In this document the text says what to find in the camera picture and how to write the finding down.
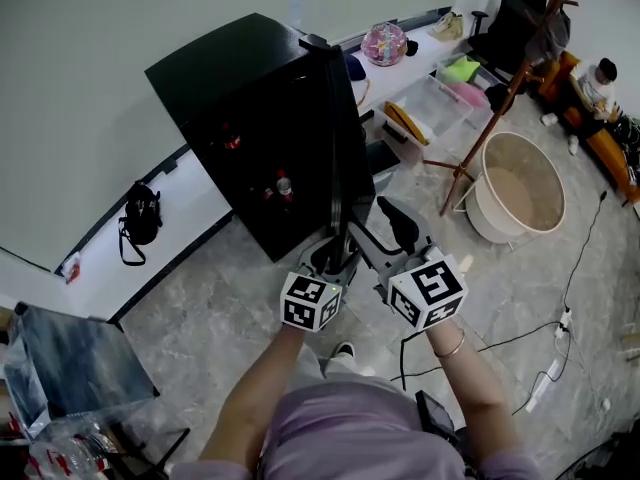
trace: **wooden coat rack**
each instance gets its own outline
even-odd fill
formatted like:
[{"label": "wooden coat rack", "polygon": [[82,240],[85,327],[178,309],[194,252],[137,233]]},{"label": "wooden coat rack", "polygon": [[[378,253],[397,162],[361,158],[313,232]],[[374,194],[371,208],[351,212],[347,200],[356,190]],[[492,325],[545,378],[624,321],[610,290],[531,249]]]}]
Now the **wooden coat rack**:
[{"label": "wooden coat rack", "polygon": [[[545,9],[544,16],[538,28],[543,27],[545,25],[546,20],[548,20],[550,16],[558,12],[558,10],[560,10],[560,8],[565,4],[577,6],[578,2],[575,2],[573,0],[549,0],[549,2],[547,3],[547,8]],[[444,216],[449,204],[451,203],[451,198],[453,197],[453,193],[458,185],[458,182],[460,181],[460,178],[464,175],[464,176],[467,176],[469,179],[473,180],[471,175],[467,172],[467,168],[471,164],[471,161],[476,156],[478,151],[480,151],[480,148],[482,148],[482,146],[486,142],[487,138],[489,137],[489,134],[493,131],[493,128],[495,127],[495,125],[498,123],[500,118],[507,111],[507,109],[509,108],[509,105],[511,105],[511,102],[513,101],[513,98],[517,94],[518,89],[520,88],[520,85],[522,84],[522,82],[524,80],[537,80],[537,81],[542,80],[540,77],[533,76],[530,72],[530,68],[531,68],[531,62],[525,58],[522,64],[520,65],[520,67],[518,68],[518,71],[513,76],[511,83],[509,84],[509,88],[507,89],[507,97],[502,103],[502,107],[500,107],[500,110],[498,110],[493,114],[493,117],[491,118],[491,120],[489,121],[485,129],[482,131],[482,133],[480,134],[480,137],[478,137],[478,140],[476,140],[475,144],[473,145],[473,147],[471,148],[471,150],[469,151],[469,153],[461,163],[459,163],[458,165],[453,165],[453,164],[447,164],[444,162],[436,162],[433,160],[423,160],[423,163],[425,164],[436,165],[438,167],[445,167],[447,169],[452,169],[454,171],[453,184],[451,185],[451,189],[449,190],[447,199],[445,200],[444,205],[440,210],[441,217]]]}]

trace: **white bucket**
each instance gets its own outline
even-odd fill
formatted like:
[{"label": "white bucket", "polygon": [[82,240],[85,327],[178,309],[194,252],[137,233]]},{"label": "white bucket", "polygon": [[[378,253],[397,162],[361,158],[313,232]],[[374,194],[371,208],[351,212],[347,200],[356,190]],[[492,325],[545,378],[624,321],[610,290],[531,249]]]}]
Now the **white bucket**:
[{"label": "white bucket", "polygon": [[466,206],[478,233],[505,244],[527,231],[556,230],[564,219],[564,188],[538,146],[522,135],[496,133],[484,145],[482,174]]}]

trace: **person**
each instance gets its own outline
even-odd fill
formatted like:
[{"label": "person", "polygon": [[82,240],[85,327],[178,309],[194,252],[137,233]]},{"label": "person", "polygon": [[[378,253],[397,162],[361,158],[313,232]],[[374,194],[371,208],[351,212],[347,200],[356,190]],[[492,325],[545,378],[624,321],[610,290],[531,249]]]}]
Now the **person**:
[{"label": "person", "polygon": [[[596,66],[587,61],[579,62],[571,71],[567,82],[558,96],[556,112],[564,114],[569,107],[575,107],[581,115],[582,126],[579,135],[569,137],[569,152],[576,155],[580,140],[586,140],[598,133],[609,119],[615,104],[613,82],[618,77],[616,65],[604,58]],[[550,126],[558,122],[556,114],[542,116],[542,123]]]},{"label": "person", "polygon": [[[540,480],[500,381],[464,333],[446,320],[426,336],[462,409],[472,466],[488,480]],[[357,373],[353,345],[322,372],[304,339],[283,325],[227,397],[199,461],[177,464],[171,479],[474,478],[452,444],[423,431],[414,400]]]}]

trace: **black office chair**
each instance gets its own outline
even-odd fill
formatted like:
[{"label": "black office chair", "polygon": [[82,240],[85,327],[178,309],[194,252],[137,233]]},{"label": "black office chair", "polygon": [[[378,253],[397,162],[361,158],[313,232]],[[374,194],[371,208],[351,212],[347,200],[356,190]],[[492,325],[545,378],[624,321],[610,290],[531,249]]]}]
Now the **black office chair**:
[{"label": "black office chair", "polygon": [[496,68],[515,74],[524,60],[524,47],[533,37],[546,7],[547,0],[502,0],[496,19],[484,34],[480,34],[480,27],[488,15],[474,11],[475,31],[469,38],[473,51],[469,55],[502,80]]}]

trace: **bracelet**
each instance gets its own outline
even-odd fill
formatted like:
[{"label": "bracelet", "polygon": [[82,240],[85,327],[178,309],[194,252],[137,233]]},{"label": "bracelet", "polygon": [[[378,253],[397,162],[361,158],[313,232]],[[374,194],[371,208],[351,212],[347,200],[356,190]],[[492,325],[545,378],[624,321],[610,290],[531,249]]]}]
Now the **bracelet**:
[{"label": "bracelet", "polygon": [[454,348],[451,352],[441,356],[435,350],[433,351],[433,353],[436,355],[438,359],[449,359],[451,356],[456,355],[458,351],[462,348],[462,345],[464,345],[464,340],[467,339],[467,335],[465,334],[464,329],[460,329],[460,330],[462,331],[462,339],[460,340],[460,343],[458,344],[458,346]]}]

